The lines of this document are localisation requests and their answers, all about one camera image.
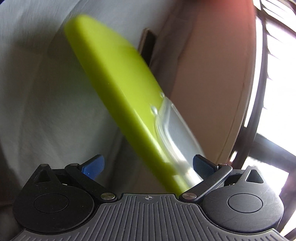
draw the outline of crosshair marking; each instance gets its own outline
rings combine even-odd
[[[147,196],[147,197],[144,197],[146,200],[151,200],[153,197],[151,197],[151,196]]]

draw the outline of dark slot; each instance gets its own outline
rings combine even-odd
[[[42,170],[38,173],[37,177],[34,179],[34,183],[43,183],[43,182],[49,182],[50,177],[47,174],[46,170]]]
[[[234,175],[231,175],[225,180],[224,186],[230,186],[230,185],[236,184],[236,182],[240,179],[241,176],[242,176],[241,173],[236,173]]]
[[[246,181],[250,182],[250,183],[263,183],[263,180],[262,180],[261,176],[254,169],[250,171]]]
[[[150,29],[144,29],[138,51],[148,66],[151,61],[155,42],[156,35],[153,32],[151,32]]]

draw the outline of screw head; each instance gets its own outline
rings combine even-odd
[[[154,115],[157,115],[158,111],[157,111],[157,108],[155,106],[151,106],[151,111]]]
[[[102,195],[101,195],[101,198],[104,199],[104,200],[112,200],[115,198],[115,194],[111,193],[111,192],[104,192]]]
[[[192,192],[186,192],[186,193],[183,193],[182,194],[182,197],[186,200],[193,200],[193,199],[196,199],[197,196],[196,194],[192,193]]]

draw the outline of triangular cutout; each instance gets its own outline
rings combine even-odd
[[[49,182],[49,181],[50,181],[50,177],[47,174],[46,170],[42,170],[41,172],[39,172],[34,179],[34,183],[43,183],[43,182]]]
[[[263,179],[261,178],[260,174],[257,172],[257,170],[253,169],[250,171],[246,182],[250,183],[263,183]]]

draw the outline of yellow-green phone case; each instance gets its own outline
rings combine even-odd
[[[158,180],[177,195],[189,187],[155,129],[160,86],[137,50],[122,36],[87,15],[65,25],[65,33],[110,114]]]

